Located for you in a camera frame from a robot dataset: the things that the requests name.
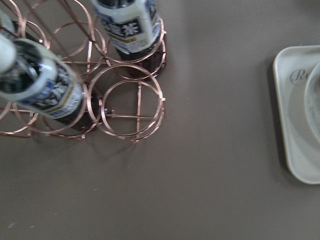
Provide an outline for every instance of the white bottle cap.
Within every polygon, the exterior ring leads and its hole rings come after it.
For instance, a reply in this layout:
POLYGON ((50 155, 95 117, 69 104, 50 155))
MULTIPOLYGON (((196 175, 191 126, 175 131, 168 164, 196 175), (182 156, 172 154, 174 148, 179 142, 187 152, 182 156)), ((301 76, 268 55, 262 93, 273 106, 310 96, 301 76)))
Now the white bottle cap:
POLYGON ((17 50, 14 43, 0 34, 0 73, 8 71, 16 62, 17 50))

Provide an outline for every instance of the wire frame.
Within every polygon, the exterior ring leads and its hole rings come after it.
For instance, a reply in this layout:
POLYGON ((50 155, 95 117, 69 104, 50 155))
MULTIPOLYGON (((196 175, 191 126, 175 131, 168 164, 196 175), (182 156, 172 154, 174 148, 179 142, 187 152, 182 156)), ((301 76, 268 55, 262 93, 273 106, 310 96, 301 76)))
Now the wire frame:
POLYGON ((32 132, 38 132, 45 134, 47 136, 64 138, 64 139, 74 139, 74 140, 83 140, 86 137, 86 134, 92 130, 99 129, 105 132, 108 135, 118 137, 120 139, 127 139, 133 142, 138 142, 140 139, 144 139, 152 135, 160 126, 165 117, 165 107, 161 88, 159 83, 156 80, 161 70, 166 65, 166 45, 165 45, 165 29, 164 22, 160 18, 161 32, 158 38, 157 43, 154 45, 154 48, 146 56, 134 60, 134 61, 123 61, 114 59, 109 56, 110 41, 106 41, 103 33, 100 29, 95 26, 97 21, 97 16, 92 18, 87 8, 79 0, 39 0, 35 4, 31 5, 27 0, 22 0, 23 4, 27 8, 26 14, 23 16, 19 7, 13 0, 0 0, 3 5, 11 11, 17 17, 17 23, 19 28, 16 33, 10 32, 15 38, 25 38, 27 36, 28 29, 32 30, 33 35, 36 35, 36 38, 40 44, 43 44, 47 49, 51 49, 53 45, 57 46, 58 51, 61 55, 61 60, 68 64, 77 74, 78 78, 83 82, 84 89, 84 98, 82 102, 82 108, 78 116, 74 121, 62 127, 61 129, 53 129, 46 118, 39 117, 39 114, 34 114, 27 110, 20 110, 15 103, 9 102, 4 108, 0 108, 0 121, 2 118, 5 118, 9 112, 14 112, 17 118, 24 124, 23 130, 18 129, 13 132, 1 132, 0 135, 3 136, 15 136, 21 131, 28 130, 28 136, 31 136, 32 132), (59 4, 61 11, 67 13, 71 21, 65 22, 59 26, 52 27, 49 25, 45 19, 41 17, 39 9, 42 6, 45 6, 48 2, 54 1, 59 4), (74 8, 77 7, 85 15, 85 19, 79 19, 74 8), (71 53, 67 51, 67 47, 64 44, 64 41, 59 39, 59 34, 66 28, 70 26, 76 26, 77 31, 83 34, 82 43, 71 53), (95 51, 99 57, 98 60, 93 60, 93 51, 95 51), (157 66, 153 72, 148 72, 139 64, 146 59, 152 57, 155 53, 161 54, 161 61, 159 66, 157 66), (118 71, 119 68, 129 68, 139 71, 143 74, 142 77, 130 77, 122 74, 118 71), (111 86, 106 92, 98 92, 96 88, 96 83, 99 78, 106 72, 113 71, 121 79, 118 83, 111 86), (119 115, 112 112, 105 112, 105 104, 110 93, 119 85, 126 83, 136 83, 137 84, 137 114, 136 115, 119 115), (151 89, 157 96, 157 110, 154 116, 141 116, 141 105, 142 105, 142 86, 146 86, 151 89), (92 107, 92 95, 93 92, 98 97, 99 102, 99 111, 94 112, 92 107), (65 134, 66 130, 70 129, 78 120, 80 120, 85 112, 88 112, 92 118, 92 126, 88 130, 79 132, 74 135, 65 134), (22 114, 30 114, 29 122, 26 121, 22 114), (110 125, 108 124, 108 119, 117 118, 117 119, 135 119, 136 120, 136 131, 128 134, 120 134, 115 132, 110 125), (142 119, 149 119, 150 123, 147 127, 140 128, 140 121, 142 119), (35 122, 42 120, 46 125, 46 130, 41 130, 35 127, 35 122))

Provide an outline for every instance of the white tray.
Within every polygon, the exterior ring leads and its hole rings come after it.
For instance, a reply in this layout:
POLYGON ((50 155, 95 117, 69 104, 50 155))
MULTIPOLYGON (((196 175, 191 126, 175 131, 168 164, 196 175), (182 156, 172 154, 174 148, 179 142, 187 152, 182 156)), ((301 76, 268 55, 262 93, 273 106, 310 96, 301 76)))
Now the white tray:
POLYGON ((273 63, 286 162, 306 184, 320 184, 320 144, 304 108, 307 79, 319 62, 320 45, 285 48, 273 63))

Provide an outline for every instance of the plastic bottle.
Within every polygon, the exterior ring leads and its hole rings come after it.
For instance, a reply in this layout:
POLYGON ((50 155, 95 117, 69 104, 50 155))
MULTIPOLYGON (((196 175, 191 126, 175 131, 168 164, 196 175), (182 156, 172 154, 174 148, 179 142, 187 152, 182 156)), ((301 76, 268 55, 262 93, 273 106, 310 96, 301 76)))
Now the plastic bottle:
MULTIPOLYGON (((15 21, 12 21, 10 19, 10 17, 7 14, 5 14, 1 9, 0 9, 0 26, 2 28, 7 29, 8 31, 10 31, 11 33, 14 33, 14 34, 16 34, 19 29, 19 24, 15 21)), ((4 29, 0 29, 0 34, 5 36, 7 39, 10 39, 10 40, 15 39, 14 35, 10 34, 9 32, 7 32, 4 29)), ((25 36, 27 39, 30 39, 34 42, 38 42, 38 40, 35 37, 33 37, 32 35, 30 35, 28 32, 25 33, 25 36)))
MULTIPOLYGON (((14 26, 12 20, 1 9, 0 9, 0 26, 2 28, 7 29, 8 31, 10 31, 14 34, 16 33, 16 29, 15 29, 15 26, 14 26)), ((2 34, 3 36, 5 36, 8 39, 13 40, 15 38, 13 35, 11 35, 9 32, 7 32, 4 29, 0 29, 0 34, 2 34)))
MULTIPOLYGON (((71 124, 79 114, 84 89, 76 74, 44 46, 0 35, 0 97, 46 118, 71 124)), ((87 113, 72 128, 92 126, 87 113)))
MULTIPOLYGON (((137 60, 152 51, 161 33, 156 0, 91 1, 122 60, 137 60)), ((140 66, 153 72, 161 62, 161 52, 159 49, 140 66)))

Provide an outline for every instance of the bottle label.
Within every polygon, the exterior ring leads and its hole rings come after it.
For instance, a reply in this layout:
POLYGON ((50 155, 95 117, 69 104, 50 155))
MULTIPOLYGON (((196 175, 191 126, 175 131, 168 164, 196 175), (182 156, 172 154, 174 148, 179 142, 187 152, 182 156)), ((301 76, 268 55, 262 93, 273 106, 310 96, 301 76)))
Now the bottle label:
POLYGON ((73 80, 73 74, 56 63, 57 75, 47 78, 46 84, 37 94, 20 100, 19 103, 49 115, 51 119, 59 119, 72 114, 82 102, 82 85, 73 80))
POLYGON ((112 44, 120 51, 129 54, 137 53, 150 47, 160 33, 161 25, 157 14, 155 0, 147 0, 139 12, 127 11, 128 18, 116 21, 117 9, 109 11, 113 16, 101 13, 102 7, 95 6, 112 44))
MULTIPOLYGON (((14 24, 12 23, 11 19, 6 15, 3 11, 0 10, 0 26, 2 28, 5 28, 9 30, 12 33, 15 33, 15 27, 14 24)), ((7 39, 13 40, 15 37, 8 33, 7 31, 0 29, 0 34, 5 36, 7 39)))

